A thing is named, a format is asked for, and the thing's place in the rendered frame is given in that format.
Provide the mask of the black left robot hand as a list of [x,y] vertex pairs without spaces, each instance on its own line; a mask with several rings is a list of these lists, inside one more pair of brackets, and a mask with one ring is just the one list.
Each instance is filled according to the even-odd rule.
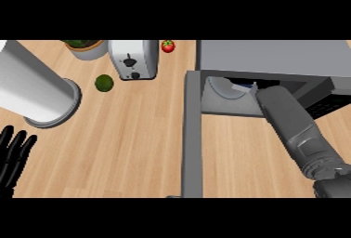
[[21,178],[29,150],[37,142],[37,136],[25,130],[13,134],[13,126],[6,126],[0,132],[0,198],[13,196],[13,188]]

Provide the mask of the grey microwave door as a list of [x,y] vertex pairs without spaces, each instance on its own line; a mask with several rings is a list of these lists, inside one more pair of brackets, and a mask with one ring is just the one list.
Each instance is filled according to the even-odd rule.
[[181,197],[203,197],[200,73],[186,73]]

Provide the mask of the white milk carton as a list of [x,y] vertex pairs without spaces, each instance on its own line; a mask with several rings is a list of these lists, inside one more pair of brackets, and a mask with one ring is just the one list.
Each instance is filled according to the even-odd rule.
[[234,90],[242,91],[243,93],[248,93],[251,96],[254,96],[257,94],[257,91],[258,91],[257,84],[252,84],[252,85],[249,85],[249,84],[234,84],[231,86],[231,88]]

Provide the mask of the grey microwave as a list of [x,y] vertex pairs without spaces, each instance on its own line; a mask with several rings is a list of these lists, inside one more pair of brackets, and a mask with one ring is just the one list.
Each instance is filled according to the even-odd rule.
[[283,86],[314,118],[351,105],[351,47],[342,40],[199,40],[202,113],[259,117],[258,91]]

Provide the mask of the green avocado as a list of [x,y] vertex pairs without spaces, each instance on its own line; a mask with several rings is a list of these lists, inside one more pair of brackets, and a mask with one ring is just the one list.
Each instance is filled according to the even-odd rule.
[[111,76],[106,74],[99,75],[94,81],[94,86],[100,92],[109,92],[109,90],[113,88]]

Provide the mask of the potted green plant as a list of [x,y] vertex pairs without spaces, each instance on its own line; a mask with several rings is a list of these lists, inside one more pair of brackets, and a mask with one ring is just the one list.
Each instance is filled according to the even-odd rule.
[[63,43],[78,60],[97,60],[108,53],[106,40],[63,40]]

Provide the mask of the silver toaster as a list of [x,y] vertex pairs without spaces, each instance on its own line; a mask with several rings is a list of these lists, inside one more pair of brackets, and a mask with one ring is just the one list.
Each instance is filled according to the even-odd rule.
[[122,80],[152,80],[156,77],[158,40],[109,40],[108,53]]

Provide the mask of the red tomato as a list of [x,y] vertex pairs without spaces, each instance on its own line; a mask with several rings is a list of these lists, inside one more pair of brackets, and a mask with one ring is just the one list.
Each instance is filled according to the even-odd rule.
[[171,40],[165,40],[162,42],[161,49],[165,53],[171,53],[175,49],[175,43]]

